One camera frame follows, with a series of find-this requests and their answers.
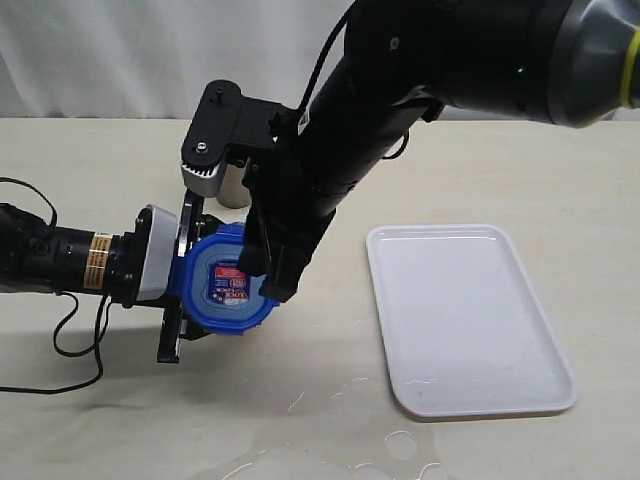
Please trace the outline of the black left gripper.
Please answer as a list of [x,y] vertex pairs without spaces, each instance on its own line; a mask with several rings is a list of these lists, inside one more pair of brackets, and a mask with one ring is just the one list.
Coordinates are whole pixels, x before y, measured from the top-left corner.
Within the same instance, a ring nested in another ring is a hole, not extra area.
[[[173,213],[179,222],[173,260],[184,258],[199,240],[214,234],[224,224],[216,216],[205,213],[203,204],[202,197],[186,191],[181,212]],[[134,306],[160,309],[162,323],[156,359],[159,363],[177,363],[181,342],[200,339],[206,333],[188,318],[181,301],[167,292],[168,286],[156,300],[136,300],[151,226],[151,214],[144,212],[144,208],[136,217],[134,230],[124,233],[118,242],[109,295],[125,309]]]

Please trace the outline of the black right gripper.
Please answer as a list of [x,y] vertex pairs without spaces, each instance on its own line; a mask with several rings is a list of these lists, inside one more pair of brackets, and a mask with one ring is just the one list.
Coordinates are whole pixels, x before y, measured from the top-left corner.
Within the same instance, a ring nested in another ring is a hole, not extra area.
[[279,303],[298,291],[340,201],[340,84],[329,79],[302,111],[247,96],[224,79],[202,93],[181,147],[246,163],[252,205],[238,267],[266,275],[262,295]]

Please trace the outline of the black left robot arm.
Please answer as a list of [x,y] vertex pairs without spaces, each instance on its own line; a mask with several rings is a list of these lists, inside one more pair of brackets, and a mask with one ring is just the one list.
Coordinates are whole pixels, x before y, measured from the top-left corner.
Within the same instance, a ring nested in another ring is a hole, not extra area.
[[181,340],[205,336],[179,297],[182,262],[222,226],[188,191],[180,215],[154,205],[121,235],[62,227],[8,203],[1,206],[4,293],[106,295],[124,308],[163,311],[157,360],[176,364]]

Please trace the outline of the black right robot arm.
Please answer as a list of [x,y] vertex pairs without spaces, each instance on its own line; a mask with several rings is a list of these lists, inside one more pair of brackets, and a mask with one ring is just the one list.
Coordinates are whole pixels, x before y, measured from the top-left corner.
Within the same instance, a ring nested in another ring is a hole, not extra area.
[[570,128],[639,105],[635,1],[357,1],[340,61],[298,107],[209,83],[181,148],[185,187],[228,165],[251,196],[240,267],[285,302],[338,205],[418,121],[448,107]]

